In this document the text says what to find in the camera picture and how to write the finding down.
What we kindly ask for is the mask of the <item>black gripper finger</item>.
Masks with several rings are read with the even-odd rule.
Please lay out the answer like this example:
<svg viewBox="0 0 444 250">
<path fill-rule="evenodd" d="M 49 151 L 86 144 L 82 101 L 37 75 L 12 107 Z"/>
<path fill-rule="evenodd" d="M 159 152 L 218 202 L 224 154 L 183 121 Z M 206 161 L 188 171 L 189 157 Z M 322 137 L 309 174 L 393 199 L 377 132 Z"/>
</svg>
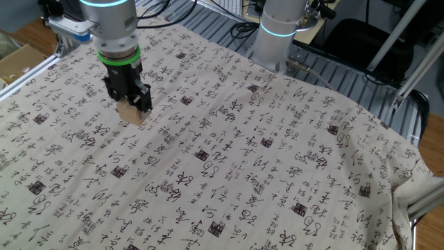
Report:
<svg viewBox="0 0 444 250">
<path fill-rule="evenodd" d="M 113 99 L 114 101 L 119 101 L 120 100 L 120 95 L 119 93 L 112 87 L 110 78 L 108 76 L 103 78 L 103 82 L 105 83 L 108 95 L 111 99 Z"/>
<path fill-rule="evenodd" d="M 147 113 L 152 109 L 151 87 L 148 84 L 130 84 L 130 105 L 135 106 L 138 111 Z"/>
</svg>

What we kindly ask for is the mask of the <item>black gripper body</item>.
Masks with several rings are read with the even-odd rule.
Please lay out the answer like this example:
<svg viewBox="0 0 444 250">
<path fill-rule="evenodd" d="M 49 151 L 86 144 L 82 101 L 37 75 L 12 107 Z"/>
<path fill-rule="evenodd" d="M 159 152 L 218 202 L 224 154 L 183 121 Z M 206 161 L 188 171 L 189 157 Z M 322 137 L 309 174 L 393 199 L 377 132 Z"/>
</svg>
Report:
<svg viewBox="0 0 444 250">
<path fill-rule="evenodd" d="M 130 84 L 140 80 L 142 65 L 133 67 L 131 64 L 114 66 L 105 65 L 112 87 L 119 93 L 120 97 L 130 96 Z"/>
</svg>

